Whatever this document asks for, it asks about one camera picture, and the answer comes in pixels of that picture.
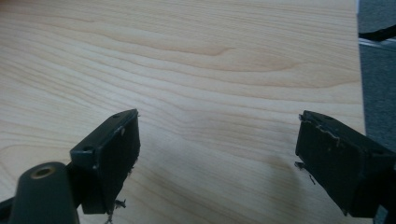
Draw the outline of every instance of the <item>wood grain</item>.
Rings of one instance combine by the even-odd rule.
[[[0,200],[137,108],[115,223],[368,223],[293,167],[305,109],[364,132],[356,33],[352,0],[2,0]]]

